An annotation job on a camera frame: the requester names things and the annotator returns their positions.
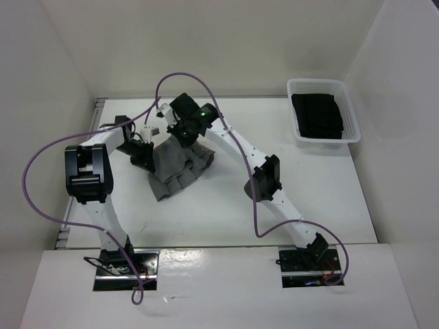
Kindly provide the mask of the grey pleated skirt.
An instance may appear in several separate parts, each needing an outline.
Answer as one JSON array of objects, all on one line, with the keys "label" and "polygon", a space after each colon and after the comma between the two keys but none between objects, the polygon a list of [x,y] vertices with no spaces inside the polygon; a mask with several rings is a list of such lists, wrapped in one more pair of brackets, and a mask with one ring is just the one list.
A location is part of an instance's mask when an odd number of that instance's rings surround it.
[{"label": "grey pleated skirt", "polygon": [[170,198],[193,184],[208,169],[215,152],[195,142],[180,145],[170,136],[153,150],[155,172],[149,174],[150,188],[158,202]]}]

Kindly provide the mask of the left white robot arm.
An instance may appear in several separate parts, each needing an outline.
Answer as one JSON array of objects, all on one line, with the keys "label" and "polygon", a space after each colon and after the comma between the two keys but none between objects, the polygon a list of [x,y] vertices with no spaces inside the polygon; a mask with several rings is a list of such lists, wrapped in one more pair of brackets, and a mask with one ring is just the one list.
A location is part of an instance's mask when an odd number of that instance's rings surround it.
[{"label": "left white robot arm", "polygon": [[135,131],[127,116],[115,117],[114,123],[100,127],[101,132],[80,145],[64,151],[67,192],[83,206],[91,225],[99,228],[101,266],[113,266],[119,273],[134,270],[137,261],[128,234],[123,230],[113,206],[111,194],[115,181],[110,165],[114,151],[129,156],[130,163],[155,172],[153,161],[154,129]]}]

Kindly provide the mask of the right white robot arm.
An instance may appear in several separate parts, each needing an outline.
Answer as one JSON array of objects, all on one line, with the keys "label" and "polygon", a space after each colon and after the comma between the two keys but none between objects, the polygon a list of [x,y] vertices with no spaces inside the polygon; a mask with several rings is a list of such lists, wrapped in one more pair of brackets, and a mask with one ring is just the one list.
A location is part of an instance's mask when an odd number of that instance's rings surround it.
[{"label": "right white robot arm", "polygon": [[281,225],[298,249],[302,266],[316,269],[324,262],[329,244],[305,222],[287,197],[281,184],[279,158],[259,151],[236,132],[219,111],[216,102],[199,106],[183,93],[171,103],[161,105],[156,115],[165,118],[167,131],[176,137],[181,146],[190,147],[199,136],[203,136],[237,162],[242,162],[249,175],[244,190],[253,201],[254,210],[257,210],[257,204],[262,204],[281,220]]}]

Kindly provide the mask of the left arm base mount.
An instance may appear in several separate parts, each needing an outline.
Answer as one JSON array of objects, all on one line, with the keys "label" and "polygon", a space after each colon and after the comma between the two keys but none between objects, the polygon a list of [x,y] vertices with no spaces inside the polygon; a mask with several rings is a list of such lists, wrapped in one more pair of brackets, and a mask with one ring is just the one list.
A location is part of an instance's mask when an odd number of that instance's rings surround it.
[{"label": "left arm base mount", "polygon": [[[130,257],[135,270],[143,281],[143,288],[146,291],[155,291],[159,251],[134,249]],[[94,291],[132,291],[139,285],[135,272],[119,252],[111,256],[108,252],[101,250],[99,256],[84,256],[83,260],[95,268]]]}]

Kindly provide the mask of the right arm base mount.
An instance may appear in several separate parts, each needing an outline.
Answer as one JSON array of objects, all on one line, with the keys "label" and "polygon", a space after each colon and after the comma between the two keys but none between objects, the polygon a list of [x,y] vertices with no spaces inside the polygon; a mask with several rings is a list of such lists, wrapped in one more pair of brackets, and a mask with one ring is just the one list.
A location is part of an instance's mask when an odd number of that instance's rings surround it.
[{"label": "right arm base mount", "polygon": [[342,267],[338,252],[330,247],[317,265],[308,267],[295,248],[280,249],[275,263],[281,270],[281,281],[286,288],[327,287],[340,279]]}]

